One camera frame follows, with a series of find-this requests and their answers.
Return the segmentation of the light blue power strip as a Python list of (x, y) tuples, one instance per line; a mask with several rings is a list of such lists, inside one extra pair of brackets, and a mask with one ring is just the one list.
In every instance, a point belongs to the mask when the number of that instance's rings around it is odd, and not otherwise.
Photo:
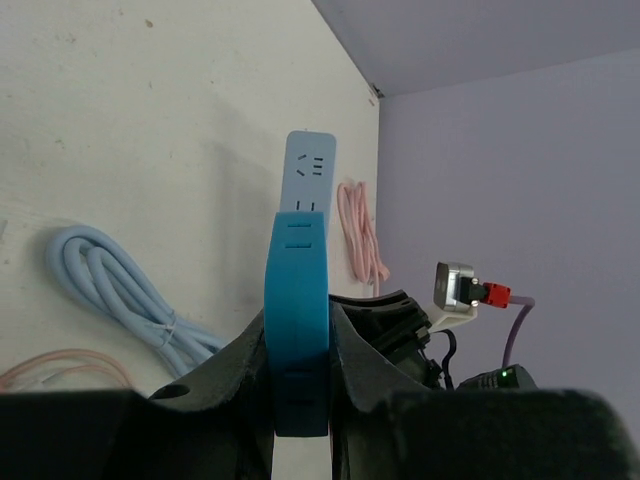
[[(279, 210), (321, 212), (328, 223), (335, 157), (333, 135), (290, 132)], [(45, 258), (50, 273), (70, 297), (154, 349), (176, 378), (226, 346), (176, 313), (126, 251), (95, 228), (61, 229), (48, 241)]]

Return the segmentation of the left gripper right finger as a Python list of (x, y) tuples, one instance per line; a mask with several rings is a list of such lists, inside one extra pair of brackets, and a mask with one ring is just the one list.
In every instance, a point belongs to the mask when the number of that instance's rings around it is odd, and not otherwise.
[(585, 391), (429, 390), (331, 306), (335, 479), (636, 479), (616, 412)]

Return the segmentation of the blue square charger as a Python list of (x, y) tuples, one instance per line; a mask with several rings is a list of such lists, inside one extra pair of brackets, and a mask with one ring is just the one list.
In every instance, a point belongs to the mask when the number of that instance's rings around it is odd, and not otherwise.
[(327, 436), (330, 333), (323, 213), (276, 214), (263, 320), (276, 434)]

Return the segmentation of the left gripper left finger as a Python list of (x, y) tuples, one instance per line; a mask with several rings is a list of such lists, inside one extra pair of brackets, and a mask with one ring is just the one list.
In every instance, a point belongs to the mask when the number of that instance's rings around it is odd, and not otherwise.
[(273, 413), (263, 317), (151, 397), (133, 390), (1, 397), (4, 479), (268, 479)]

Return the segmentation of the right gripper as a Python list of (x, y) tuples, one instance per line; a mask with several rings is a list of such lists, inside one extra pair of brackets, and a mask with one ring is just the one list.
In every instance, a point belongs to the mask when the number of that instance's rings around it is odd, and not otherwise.
[(455, 334), (445, 329), (449, 348), (438, 362), (425, 356), (431, 323), (422, 307), (404, 291), (372, 298), (331, 295), (358, 335), (404, 374), (433, 390), (452, 390), (450, 362), (457, 351)]

